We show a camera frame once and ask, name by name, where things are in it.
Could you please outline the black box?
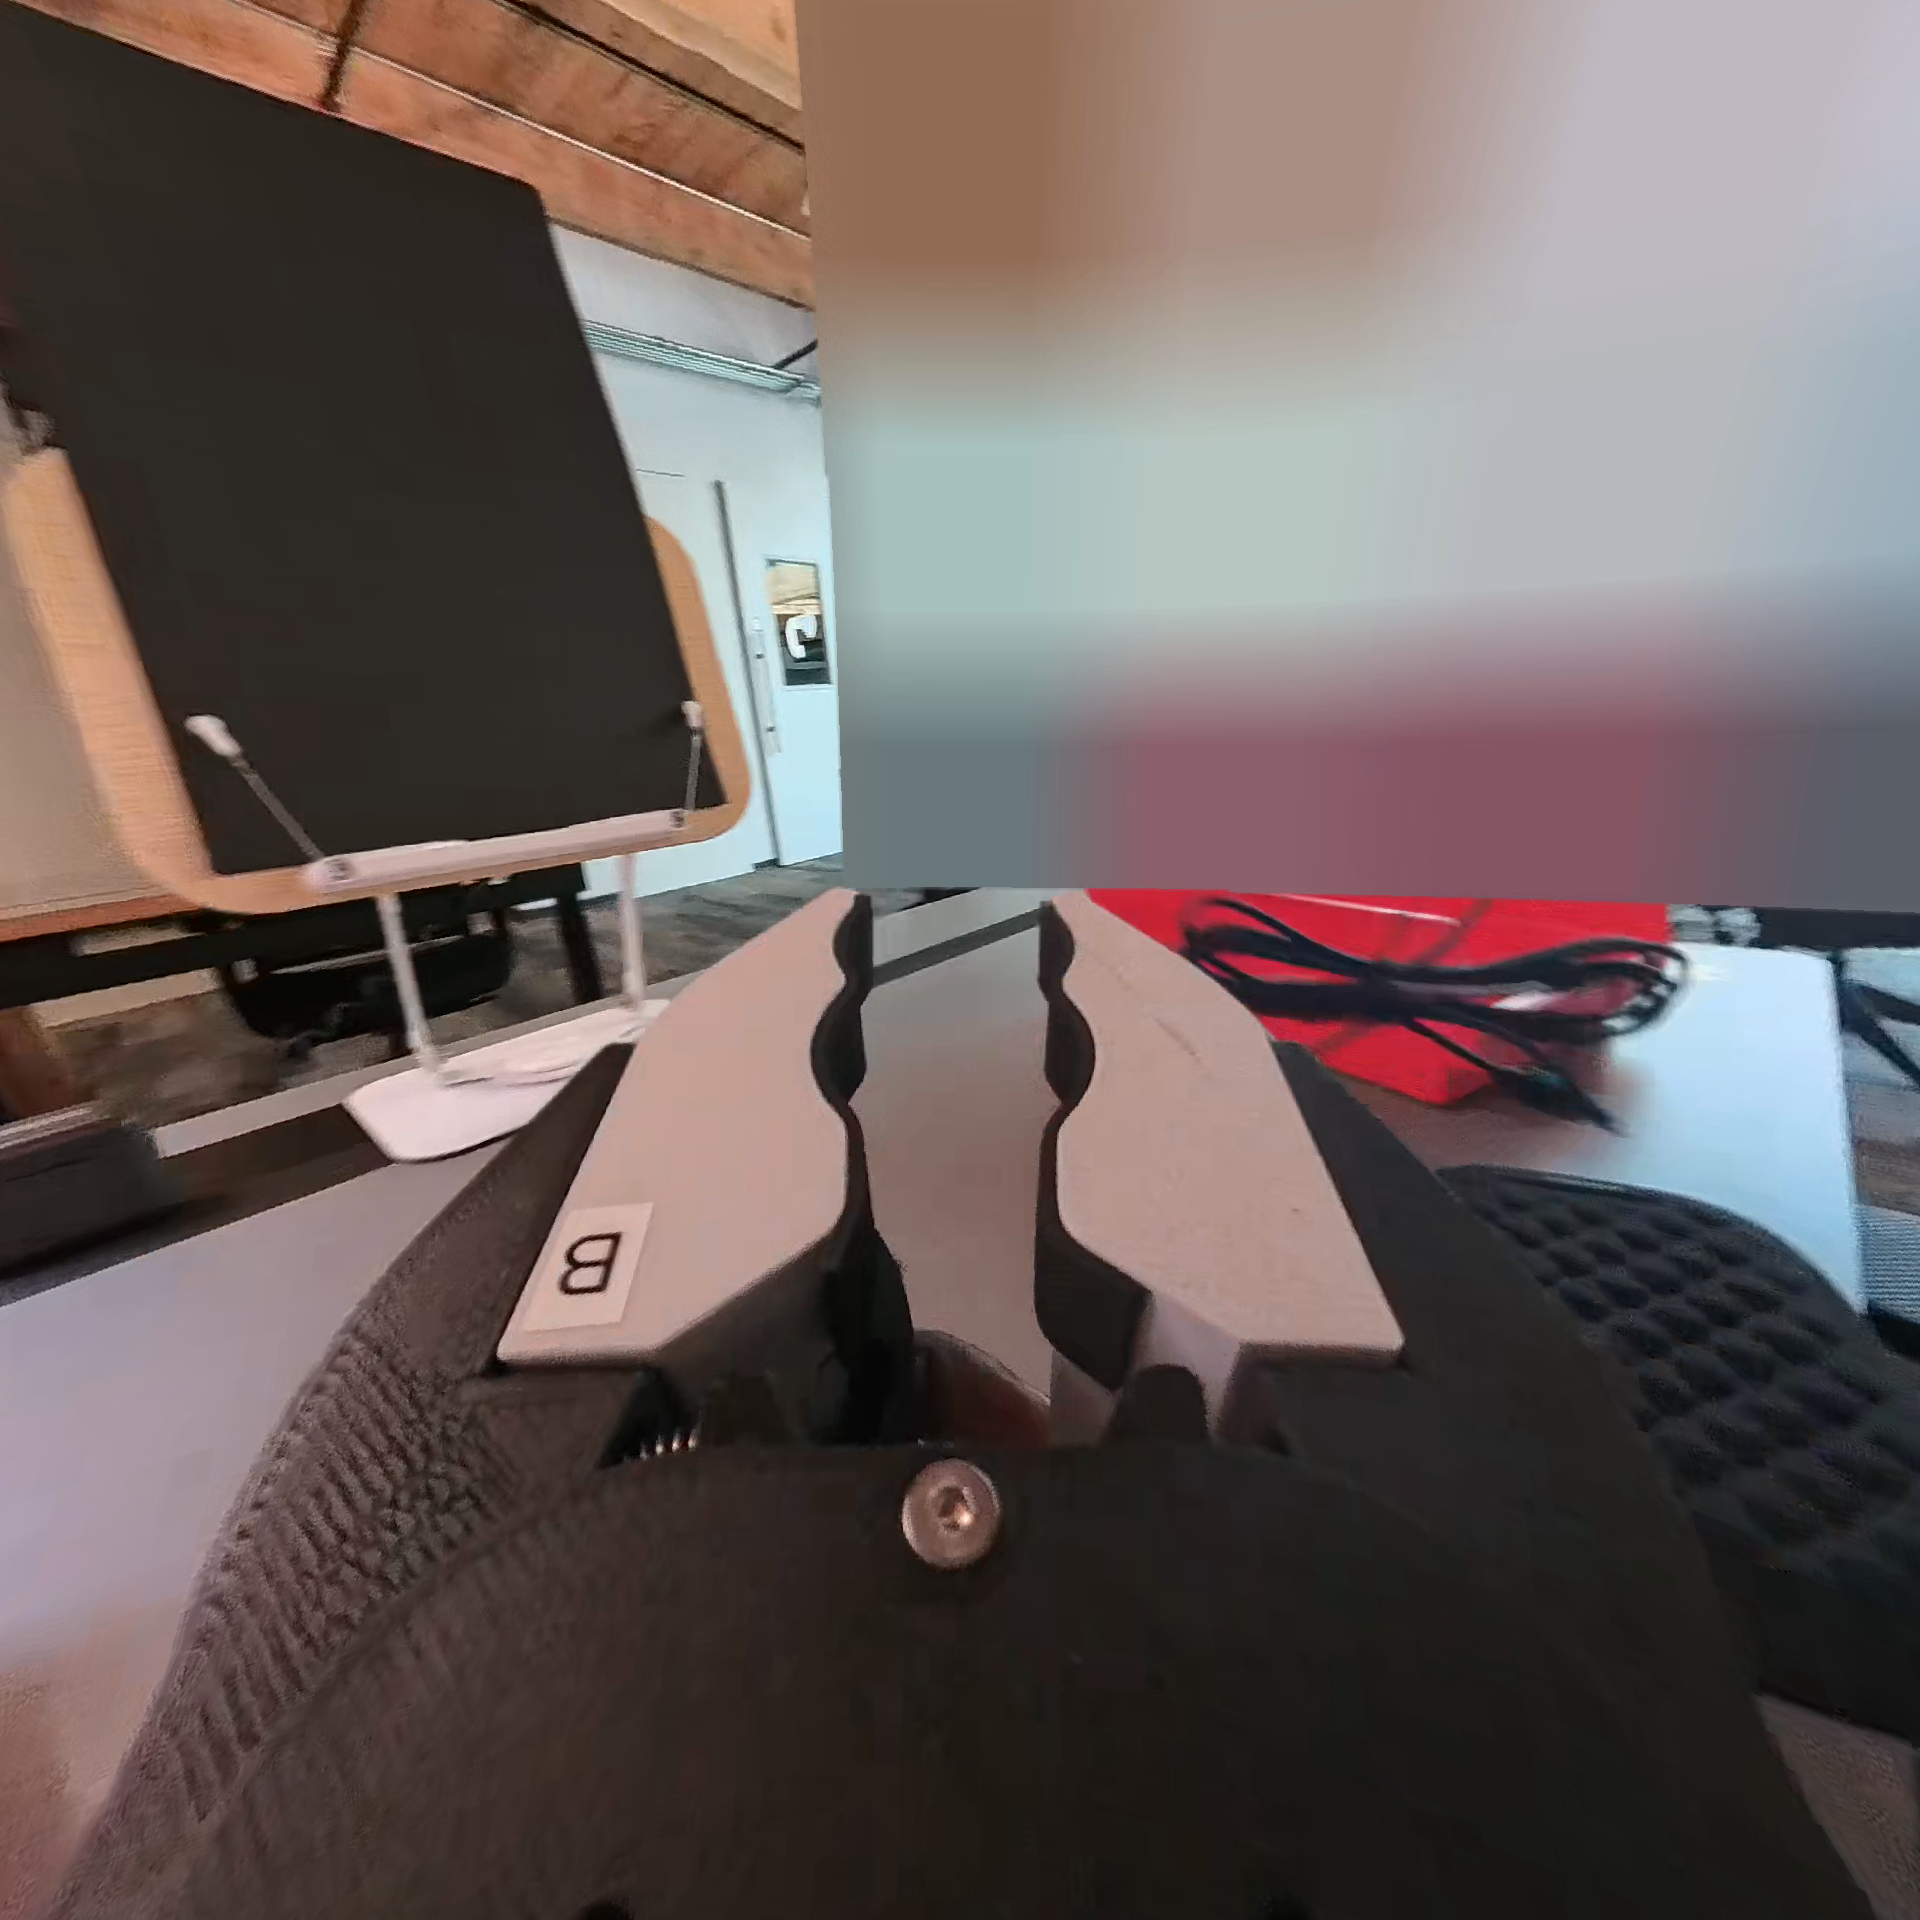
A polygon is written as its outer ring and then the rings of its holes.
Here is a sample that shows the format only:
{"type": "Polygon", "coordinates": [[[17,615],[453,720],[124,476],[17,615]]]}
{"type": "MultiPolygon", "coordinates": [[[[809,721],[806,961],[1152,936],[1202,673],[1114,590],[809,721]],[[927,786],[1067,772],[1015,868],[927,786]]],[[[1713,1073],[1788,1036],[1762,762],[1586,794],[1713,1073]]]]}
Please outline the black box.
{"type": "Polygon", "coordinates": [[[184,1203],[155,1135],[99,1106],[3,1123],[3,1275],[13,1280],[184,1203]]]}

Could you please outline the black flat panel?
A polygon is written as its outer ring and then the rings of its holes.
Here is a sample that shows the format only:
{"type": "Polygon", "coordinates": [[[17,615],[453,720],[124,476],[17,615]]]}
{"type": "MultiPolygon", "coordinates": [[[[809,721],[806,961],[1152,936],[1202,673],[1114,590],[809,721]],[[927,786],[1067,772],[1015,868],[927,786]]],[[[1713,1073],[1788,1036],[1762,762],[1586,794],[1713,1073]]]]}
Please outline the black flat panel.
{"type": "Polygon", "coordinates": [[[222,876],[682,804],[694,696],[538,196],[5,3],[5,380],[222,876]]]}

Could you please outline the red box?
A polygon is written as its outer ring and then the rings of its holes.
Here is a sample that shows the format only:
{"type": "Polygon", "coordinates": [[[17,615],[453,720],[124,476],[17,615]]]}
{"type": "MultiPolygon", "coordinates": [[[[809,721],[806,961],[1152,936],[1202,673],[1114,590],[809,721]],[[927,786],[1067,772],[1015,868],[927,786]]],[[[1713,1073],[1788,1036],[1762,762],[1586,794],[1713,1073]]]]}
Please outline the red box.
{"type": "Polygon", "coordinates": [[[1610,1130],[1610,1049],[1693,968],[1649,903],[1093,889],[1230,993],[1275,1043],[1435,1107],[1501,1093],[1610,1130]]]}

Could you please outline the white door with window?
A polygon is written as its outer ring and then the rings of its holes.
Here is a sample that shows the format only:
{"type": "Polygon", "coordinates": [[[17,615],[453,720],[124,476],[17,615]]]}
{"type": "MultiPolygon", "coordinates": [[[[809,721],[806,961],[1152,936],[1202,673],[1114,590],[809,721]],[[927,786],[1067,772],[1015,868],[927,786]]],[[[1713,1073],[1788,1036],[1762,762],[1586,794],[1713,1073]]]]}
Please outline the white door with window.
{"type": "Polygon", "coordinates": [[[757,770],[783,866],[844,850],[842,718],[827,483],[716,483],[757,770]]]}

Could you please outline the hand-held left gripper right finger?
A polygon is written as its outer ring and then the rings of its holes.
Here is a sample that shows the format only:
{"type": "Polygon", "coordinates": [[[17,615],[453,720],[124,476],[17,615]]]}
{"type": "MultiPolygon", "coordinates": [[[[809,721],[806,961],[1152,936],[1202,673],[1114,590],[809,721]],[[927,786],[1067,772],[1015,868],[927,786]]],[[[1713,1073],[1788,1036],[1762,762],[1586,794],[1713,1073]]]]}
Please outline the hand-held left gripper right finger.
{"type": "Polygon", "coordinates": [[[1097,1440],[1152,1369],[1185,1369],[1223,1435],[1265,1367],[1399,1363],[1403,1325],[1260,1020],[1086,893],[1045,905],[1039,986],[1052,1438],[1097,1440]]]}

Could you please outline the wooden desk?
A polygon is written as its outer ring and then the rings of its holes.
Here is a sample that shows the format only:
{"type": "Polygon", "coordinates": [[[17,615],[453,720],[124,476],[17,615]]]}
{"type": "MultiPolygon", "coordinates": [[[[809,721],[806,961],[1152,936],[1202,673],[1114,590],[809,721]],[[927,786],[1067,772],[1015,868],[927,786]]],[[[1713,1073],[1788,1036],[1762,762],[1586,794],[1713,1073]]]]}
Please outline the wooden desk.
{"type": "MultiPolygon", "coordinates": [[[[586,1005],[614,986],[616,961],[597,942],[580,866],[433,885],[402,900],[414,939],[439,909],[500,909],[517,959],[507,988],[462,1013],[431,1020],[445,1045],[538,1013],[586,1005]]],[[[136,897],[5,918],[5,1018],[45,1034],[58,1104],[95,1099],[149,1128],[205,1117],[316,1077],[386,1065],[382,1037],[318,1045],[289,1061],[254,1036],[222,995],[218,969],[247,958],[303,959],[325,947],[370,950],[370,901],[323,903],[243,918],[136,897]]]]}

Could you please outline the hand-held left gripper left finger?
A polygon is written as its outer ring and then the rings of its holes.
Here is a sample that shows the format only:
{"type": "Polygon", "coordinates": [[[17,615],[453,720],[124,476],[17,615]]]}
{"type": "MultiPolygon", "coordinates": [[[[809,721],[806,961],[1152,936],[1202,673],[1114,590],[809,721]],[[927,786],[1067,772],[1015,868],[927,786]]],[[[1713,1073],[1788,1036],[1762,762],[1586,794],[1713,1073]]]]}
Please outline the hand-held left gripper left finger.
{"type": "Polygon", "coordinates": [[[689,1413],[763,1376],[810,1438],[894,1435],[910,1308],[853,1110],[872,936],[872,900],[833,888],[651,1022],[500,1333],[505,1369],[644,1369],[689,1413]]]}

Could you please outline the black bag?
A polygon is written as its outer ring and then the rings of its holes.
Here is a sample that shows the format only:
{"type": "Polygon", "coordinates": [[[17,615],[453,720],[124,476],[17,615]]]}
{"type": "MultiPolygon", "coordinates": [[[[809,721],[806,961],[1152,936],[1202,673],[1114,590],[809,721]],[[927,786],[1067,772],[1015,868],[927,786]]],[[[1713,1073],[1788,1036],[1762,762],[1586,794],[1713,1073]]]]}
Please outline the black bag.
{"type": "MultiPolygon", "coordinates": [[[[439,1020],[478,1008],[509,986],[517,939],[503,909],[447,908],[421,923],[411,959],[424,1018],[439,1020]]],[[[400,988],[381,939],[369,950],[334,944],[301,959],[247,958],[214,974],[243,1025],[289,1061],[356,1039],[386,1042],[390,1058],[411,1048],[400,988]]]]}

